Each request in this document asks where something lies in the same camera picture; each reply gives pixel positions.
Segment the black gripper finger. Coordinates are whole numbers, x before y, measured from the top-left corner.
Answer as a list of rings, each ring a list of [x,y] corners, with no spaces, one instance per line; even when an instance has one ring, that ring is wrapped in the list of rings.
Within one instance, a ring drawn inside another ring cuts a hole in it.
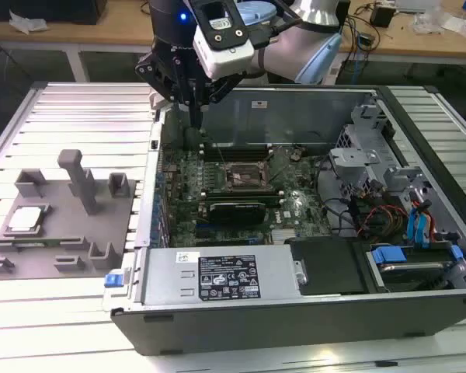
[[[139,60],[135,71],[164,99],[188,109],[190,126],[196,128],[196,100],[182,56],[147,54]]]
[[[219,103],[246,76],[244,71],[215,81],[204,73],[196,78],[196,128],[201,128],[205,108],[211,103]]]

